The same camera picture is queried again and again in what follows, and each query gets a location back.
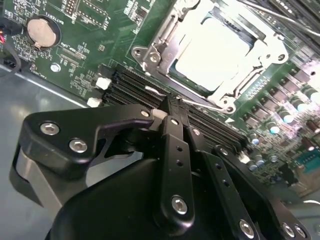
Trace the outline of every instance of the green circuit board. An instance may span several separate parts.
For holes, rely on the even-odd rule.
[[[13,44],[19,56],[32,63],[30,71],[33,74],[87,100],[97,97],[95,82],[98,77],[98,67],[101,64],[108,67],[122,65],[145,76],[156,85],[168,89],[161,81],[144,74],[140,65],[132,57],[131,49],[133,46],[150,44],[172,4],[171,0],[6,0],[4,16],[26,25],[28,19],[44,15],[58,24],[61,41],[53,48],[37,50],[28,42],[26,34],[14,36]],[[298,127],[303,127],[304,121],[309,119],[320,122],[318,117],[320,110],[315,108],[302,114],[295,112],[297,124],[288,126],[281,123],[280,127],[283,131],[277,135],[270,134],[265,124],[270,121],[279,121],[273,113],[256,127],[248,126],[243,116],[270,88],[279,86],[280,80],[294,68],[302,66],[312,58],[317,61],[318,58],[284,26],[275,23],[272,17],[265,17],[261,12],[256,14],[284,36],[289,61],[282,65],[271,65],[236,100],[235,113],[222,114],[207,111],[206,114],[246,136],[252,132],[257,133],[263,139],[257,149],[266,159],[277,155],[294,169],[298,166],[295,158],[303,153],[300,151],[300,139],[295,138]],[[61,70],[53,72],[52,63],[59,64]],[[195,92],[203,91],[200,86],[186,79],[179,80]],[[297,94],[302,95],[300,91],[288,93],[289,98],[294,98]],[[314,137],[314,134],[308,131],[305,135]],[[267,161],[265,167],[256,172],[257,177],[261,182],[268,183],[270,176],[278,172],[280,164],[281,162],[271,164]]]

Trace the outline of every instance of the black bracket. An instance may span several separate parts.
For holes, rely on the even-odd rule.
[[[148,128],[154,118],[139,105],[108,106],[34,113],[25,118],[19,145],[24,154],[66,179],[83,177],[96,157],[97,141],[116,135],[124,129]],[[58,133],[44,133],[42,125],[52,123]],[[70,147],[79,140],[79,151]]]
[[[302,223],[236,156],[221,145],[214,147],[213,152],[224,161],[246,208],[267,239],[311,239]]]

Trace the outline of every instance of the metal linkage bar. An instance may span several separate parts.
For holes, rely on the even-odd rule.
[[[311,240],[302,223],[257,180],[245,164],[222,145],[214,147],[213,152],[225,163],[251,217],[258,222],[267,239]]]
[[[217,198],[214,206],[219,210],[223,226],[221,232],[225,239],[261,239],[222,159],[207,151],[204,137],[197,129],[188,127],[186,133],[192,159],[196,159],[197,168],[210,186],[209,190]]]
[[[160,126],[163,154],[157,224],[171,236],[183,235],[195,220],[189,145],[183,138],[179,101],[166,97],[159,107],[167,112]]]

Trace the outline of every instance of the cable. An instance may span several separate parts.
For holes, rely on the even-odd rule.
[[[6,42],[4,36],[2,34],[0,34],[0,43],[4,44]]]
[[[7,41],[5,43],[3,43],[2,45],[15,59],[15,67],[8,74],[0,76],[0,81],[3,81],[4,79],[7,79],[7,78],[15,75],[17,72],[19,72],[19,70],[21,69],[21,66],[22,66],[21,60],[20,60],[16,50]]]

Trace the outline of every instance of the black wire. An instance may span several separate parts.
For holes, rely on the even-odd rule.
[[[15,60],[15,67],[14,69],[11,70],[11,72],[0,76],[0,81],[3,81],[13,75],[15,75],[17,72],[19,72],[19,70],[21,69],[22,63],[21,60],[16,52],[16,50],[14,49],[13,46],[11,46],[7,41],[5,43],[2,44],[3,47],[13,56],[14,60]]]

